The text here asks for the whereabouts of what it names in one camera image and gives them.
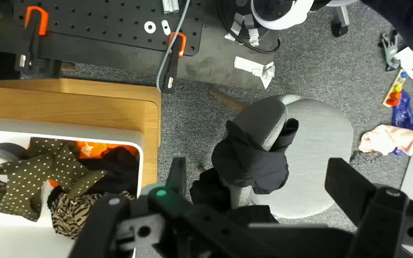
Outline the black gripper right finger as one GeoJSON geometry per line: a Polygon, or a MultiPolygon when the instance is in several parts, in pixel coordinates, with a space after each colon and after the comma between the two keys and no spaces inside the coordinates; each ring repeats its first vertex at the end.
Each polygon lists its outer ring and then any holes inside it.
{"type": "Polygon", "coordinates": [[[357,227],[347,258],[413,258],[413,201],[374,185],[341,158],[329,158],[325,191],[357,227]]]}

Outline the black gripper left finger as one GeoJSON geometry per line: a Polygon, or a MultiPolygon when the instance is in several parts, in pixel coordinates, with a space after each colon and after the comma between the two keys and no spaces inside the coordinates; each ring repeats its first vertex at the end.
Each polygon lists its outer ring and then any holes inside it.
{"type": "Polygon", "coordinates": [[[131,258],[141,247],[176,258],[174,219],[186,205],[184,194],[186,159],[173,158],[164,185],[134,201],[104,195],[91,207],[68,258],[131,258]]]}

